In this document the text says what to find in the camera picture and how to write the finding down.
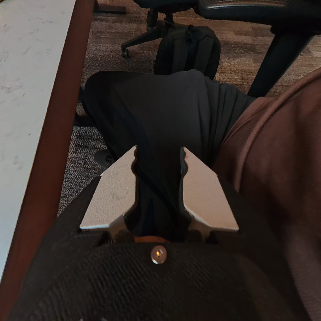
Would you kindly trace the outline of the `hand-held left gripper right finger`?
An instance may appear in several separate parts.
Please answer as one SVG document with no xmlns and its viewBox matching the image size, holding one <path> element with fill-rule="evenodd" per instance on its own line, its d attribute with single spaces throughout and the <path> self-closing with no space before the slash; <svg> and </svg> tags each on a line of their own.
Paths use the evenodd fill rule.
<svg viewBox="0 0 321 321">
<path fill-rule="evenodd" d="M 228 203 L 218 175 L 186 147 L 181 147 L 183 210 L 190 217 L 189 231 L 202 237 L 211 232 L 237 233 L 239 225 Z"/>
</svg>

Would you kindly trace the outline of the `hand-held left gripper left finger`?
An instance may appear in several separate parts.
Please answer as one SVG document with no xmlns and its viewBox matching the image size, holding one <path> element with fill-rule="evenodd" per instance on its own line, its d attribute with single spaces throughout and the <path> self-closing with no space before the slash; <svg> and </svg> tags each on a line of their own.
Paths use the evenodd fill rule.
<svg viewBox="0 0 321 321">
<path fill-rule="evenodd" d="M 108 231 L 114 239 L 129 231 L 125 215 L 137 206 L 137 176 L 133 167 L 137 146 L 133 146 L 101 175 L 80 224 L 82 232 Z"/>
</svg>

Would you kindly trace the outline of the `grey desk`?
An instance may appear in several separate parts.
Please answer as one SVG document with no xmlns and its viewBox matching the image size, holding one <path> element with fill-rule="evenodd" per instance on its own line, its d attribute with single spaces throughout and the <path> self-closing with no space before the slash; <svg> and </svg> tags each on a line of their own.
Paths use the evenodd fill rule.
<svg viewBox="0 0 321 321">
<path fill-rule="evenodd" d="M 56 220 L 94 1 L 1 1 L 1 320 Z"/>
</svg>

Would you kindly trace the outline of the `black round caster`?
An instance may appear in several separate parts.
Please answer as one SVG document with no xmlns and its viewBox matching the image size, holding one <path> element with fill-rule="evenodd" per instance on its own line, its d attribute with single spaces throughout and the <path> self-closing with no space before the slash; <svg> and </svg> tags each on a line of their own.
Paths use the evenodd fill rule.
<svg viewBox="0 0 321 321">
<path fill-rule="evenodd" d="M 94 161 L 101 167 L 108 169 L 117 160 L 118 157 L 110 150 L 100 150 L 94 153 Z"/>
</svg>

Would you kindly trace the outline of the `person's brown sweater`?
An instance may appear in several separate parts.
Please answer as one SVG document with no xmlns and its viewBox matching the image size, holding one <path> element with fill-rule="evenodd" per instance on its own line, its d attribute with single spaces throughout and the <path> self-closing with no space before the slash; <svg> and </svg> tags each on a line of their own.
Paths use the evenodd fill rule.
<svg viewBox="0 0 321 321">
<path fill-rule="evenodd" d="M 310 318 L 320 320 L 321 69 L 278 98 L 253 101 L 213 169 L 265 214 Z"/>
</svg>

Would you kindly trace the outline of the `person's black pants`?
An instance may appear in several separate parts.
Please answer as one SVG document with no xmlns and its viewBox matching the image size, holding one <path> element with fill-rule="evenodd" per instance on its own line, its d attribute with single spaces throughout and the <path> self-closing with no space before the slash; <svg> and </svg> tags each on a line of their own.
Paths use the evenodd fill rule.
<svg viewBox="0 0 321 321">
<path fill-rule="evenodd" d="M 227 133 L 255 101 L 196 70 L 171 75 L 99 71 L 84 88 L 85 111 L 118 160 L 138 147 L 142 214 L 134 234 L 184 239 L 179 208 L 180 151 L 212 168 Z"/>
</svg>

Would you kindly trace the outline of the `black backpack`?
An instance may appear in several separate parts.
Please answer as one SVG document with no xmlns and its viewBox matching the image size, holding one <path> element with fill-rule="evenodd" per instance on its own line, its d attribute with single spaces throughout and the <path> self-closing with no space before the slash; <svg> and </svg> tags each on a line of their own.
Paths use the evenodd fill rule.
<svg viewBox="0 0 321 321">
<path fill-rule="evenodd" d="M 161 40 L 153 72 L 170 75 L 195 69 L 213 80 L 221 54 L 221 44 L 206 26 L 184 26 L 170 30 Z"/>
</svg>

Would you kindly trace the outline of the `black office chair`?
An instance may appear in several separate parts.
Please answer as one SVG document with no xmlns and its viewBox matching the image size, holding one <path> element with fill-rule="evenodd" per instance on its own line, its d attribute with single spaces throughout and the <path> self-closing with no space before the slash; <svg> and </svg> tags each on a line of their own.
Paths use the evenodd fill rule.
<svg viewBox="0 0 321 321">
<path fill-rule="evenodd" d="M 140 8 L 149 9 L 146 18 L 146 32 L 121 45 L 121 56 L 129 58 L 129 48 L 163 38 L 175 28 L 173 14 L 198 6 L 197 0 L 135 0 Z"/>
<path fill-rule="evenodd" d="M 211 20 L 271 26 L 274 38 L 248 91 L 255 98 L 272 89 L 321 30 L 321 1 L 203 0 L 198 1 L 198 14 Z"/>
</svg>

